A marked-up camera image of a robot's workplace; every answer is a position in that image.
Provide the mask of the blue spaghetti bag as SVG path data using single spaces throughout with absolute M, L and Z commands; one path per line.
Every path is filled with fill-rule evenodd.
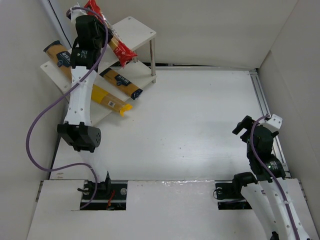
M 99 75 L 133 100 L 137 99 L 143 92 L 141 88 L 110 67 Z
M 71 54 L 67 48 L 61 44 L 59 40 L 56 40 L 43 49 L 52 62 L 59 68 L 59 70 L 66 76 L 71 82 Z

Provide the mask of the white two-tier shelf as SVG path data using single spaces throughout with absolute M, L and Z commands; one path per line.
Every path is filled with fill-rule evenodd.
M 156 31 L 149 28 L 134 17 L 128 16 L 124 18 L 123 20 L 115 23 L 113 28 L 124 44 L 132 51 L 136 51 L 145 44 L 149 44 L 151 51 L 155 50 Z M 108 47 L 99 64 L 99 72 L 102 72 L 106 68 L 110 67 L 141 89 L 146 87 L 149 83 L 156 82 L 157 76 L 154 66 L 148 67 L 140 60 L 133 60 L 127 63 L 124 68 L 120 66 L 113 66 L 113 64 L 115 64 L 117 61 L 118 58 L 111 48 Z M 68 81 L 67 77 L 51 60 L 42 64 L 40 68 L 48 75 L 48 77 L 54 82 L 54 84 L 63 94 L 71 88 L 71 83 Z M 94 83 L 124 102 L 129 99 L 127 95 L 116 89 L 116 87 L 112 86 L 99 75 Z M 111 112 L 112 111 L 110 109 L 107 109 L 106 107 L 94 101 L 92 101 L 90 104 L 90 118 L 93 125 L 96 125 Z

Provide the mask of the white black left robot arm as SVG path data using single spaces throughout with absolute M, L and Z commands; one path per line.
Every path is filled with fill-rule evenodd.
M 105 46 L 103 24 L 92 15 L 75 18 L 77 38 L 70 56 L 71 88 L 63 124 L 57 132 L 77 152 L 93 153 L 101 142 L 101 130 L 93 127 L 90 106 L 93 85 L 98 74 L 101 49 Z

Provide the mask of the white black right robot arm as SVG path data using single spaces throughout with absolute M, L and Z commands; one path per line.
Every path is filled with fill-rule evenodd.
M 246 143 L 251 172 L 234 175 L 232 184 L 250 204 L 268 240 L 308 240 L 289 195 L 284 167 L 272 153 L 282 118 L 273 114 L 257 120 L 245 116 L 232 131 Z

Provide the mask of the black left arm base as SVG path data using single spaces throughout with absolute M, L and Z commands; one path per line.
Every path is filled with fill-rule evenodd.
M 84 186 L 77 189 L 81 192 L 80 210 L 82 211 L 125 211 L 127 205 L 128 182 L 112 180 L 106 191 L 99 186 L 89 203 L 94 184 L 86 181 Z

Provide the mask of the yellow spaghetti bag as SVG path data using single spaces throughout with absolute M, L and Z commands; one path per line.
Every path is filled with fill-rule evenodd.
M 122 117 L 125 115 L 125 112 L 130 111 L 133 108 L 131 104 L 122 101 L 95 84 L 92 87 L 91 99 L 97 104 L 120 114 Z

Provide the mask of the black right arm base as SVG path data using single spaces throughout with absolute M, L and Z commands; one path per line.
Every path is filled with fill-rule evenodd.
M 231 180 L 218 180 L 212 193 L 218 210 L 251 210 L 250 203 L 236 190 Z

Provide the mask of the red spaghetti bag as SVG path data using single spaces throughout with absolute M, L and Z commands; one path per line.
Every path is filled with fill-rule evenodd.
M 138 55 L 123 43 L 120 36 L 115 31 L 113 25 L 105 17 L 105 15 L 101 11 L 100 7 L 98 6 L 95 0 L 89 0 L 84 5 L 84 7 L 86 9 L 90 9 L 96 12 L 101 18 L 103 18 L 103 21 L 106 23 L 108 27 L 108 33 L 109 33 L 108 45 L 110 46 L 110 48 L 112 49 L 116 57 L 118 58 L 120 65 L 124 68 L 127 63 L 131 62 Z

